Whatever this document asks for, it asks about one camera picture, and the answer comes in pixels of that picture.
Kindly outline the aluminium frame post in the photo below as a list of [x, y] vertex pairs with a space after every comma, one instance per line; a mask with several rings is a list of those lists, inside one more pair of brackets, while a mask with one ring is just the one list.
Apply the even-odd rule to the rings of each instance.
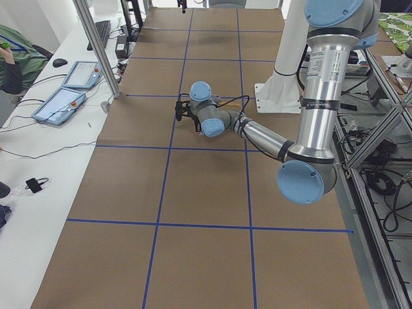
[[111, 69], [111, 65], [101, 42], [100, 36], [98, 35], [97, 28], [89, 11], [87, 1], [73, 0], [73, 4], [80, 18], [86, 36], [91, 43], [93, 52], [97, 57], [99, 64], [101, 65], [101, 71], [103, 72], [111, 94], [113, 98], [118, 98], [120, 95], [120, 88], [114, 77], [113, 70]]

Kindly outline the white base towel rack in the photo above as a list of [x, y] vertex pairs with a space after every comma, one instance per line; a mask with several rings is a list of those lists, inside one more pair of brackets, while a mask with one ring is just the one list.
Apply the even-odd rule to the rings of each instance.
[[233, 101], [228, 101], [219, 104], [217, 98], [211, 98], [198, 104], [195, 109], [196, 116], [205, 136], [212, 138], [222, 134], [226, 129], [234, 130], [240, 112], [233, 109], [222, 109], [222, 107], [229, 105], [239, 107], [238, 104], [233, 105], [232, 103]]

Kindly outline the upper blue teach pendant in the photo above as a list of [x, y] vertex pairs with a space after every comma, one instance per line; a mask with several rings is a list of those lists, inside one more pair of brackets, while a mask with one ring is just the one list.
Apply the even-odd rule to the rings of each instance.
[[66, 78], [62, 82], [62, 87], [89, 90], [100, 78], [100, 64], [94, 61], [75, 61]]

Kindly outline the person in green jacket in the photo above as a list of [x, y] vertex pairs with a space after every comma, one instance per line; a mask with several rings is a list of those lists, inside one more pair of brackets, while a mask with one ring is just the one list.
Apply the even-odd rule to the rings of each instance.
[[48, 63], [47, 56], [41, 54], [22, 33], [1, 25], [1, 90], [18, 95], [26, 91]]

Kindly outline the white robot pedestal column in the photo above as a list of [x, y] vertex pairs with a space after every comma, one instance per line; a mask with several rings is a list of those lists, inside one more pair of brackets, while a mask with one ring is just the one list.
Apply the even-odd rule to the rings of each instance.
[[308, 22], [304, 15], [306, 1], [292, 1], [281, 37], [274, 70], [264, 84], [255, 85], [258, 113], [299, 113], [297, 71], [304, 57]]

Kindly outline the black computer mouse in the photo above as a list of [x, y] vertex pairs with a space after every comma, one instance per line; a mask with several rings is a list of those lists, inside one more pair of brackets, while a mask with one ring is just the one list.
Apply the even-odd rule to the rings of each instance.
[[58, 58], [58, 59], [55, 59], [55, 60], [52, 62], [52, 66], [53, 66], [54, 68], [60, 68], [61, 66], [66, 65], [67, 63], [68, 63], [68, 61], [67, 61], [66, 59]]

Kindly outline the black power adapter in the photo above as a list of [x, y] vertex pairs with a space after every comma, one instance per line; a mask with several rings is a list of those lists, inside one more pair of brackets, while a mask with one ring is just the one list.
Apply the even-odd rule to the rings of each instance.
[[126, 35], [119, 35], [116, 41], [115, 54], [117, 59], [126, 59], [129, 55], [129, 42]]

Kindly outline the black keyboard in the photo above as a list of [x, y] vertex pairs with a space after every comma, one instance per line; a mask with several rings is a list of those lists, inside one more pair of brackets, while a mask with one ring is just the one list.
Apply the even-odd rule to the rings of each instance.
[[102, 42], [103, 48], [106, 48], [109, 39], [109, 34], [111, 32], [111, 21], [98, 21], [95, 23], [95, 28], [97, 30], [98, 37]]

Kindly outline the white plastic basket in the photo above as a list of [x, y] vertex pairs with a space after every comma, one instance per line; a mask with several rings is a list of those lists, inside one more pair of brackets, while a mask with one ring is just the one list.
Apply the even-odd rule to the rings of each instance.
[[346, 76], [363, 77], [370, 72], [370, 65], [367, 63], [347, 64]]

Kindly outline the lower blue teach pendant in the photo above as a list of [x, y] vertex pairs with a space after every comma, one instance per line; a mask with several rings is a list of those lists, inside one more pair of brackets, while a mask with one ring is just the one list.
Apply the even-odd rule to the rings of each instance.
[[60, 126], [84, 103], [85, 92], [59, 87], [31, 115], [41, 124]]

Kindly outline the blue teach pendant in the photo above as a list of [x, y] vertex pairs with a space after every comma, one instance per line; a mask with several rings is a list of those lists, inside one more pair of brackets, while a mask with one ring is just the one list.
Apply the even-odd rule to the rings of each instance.
[[100, 64], [94, 61], [75, 61], [66, 78], [62, 82], [62, 87], [89, 90], [100, 78]]
[[84, 103], [85, 92], [59, 87], [31, 115], [41, 124], [60, 126]]

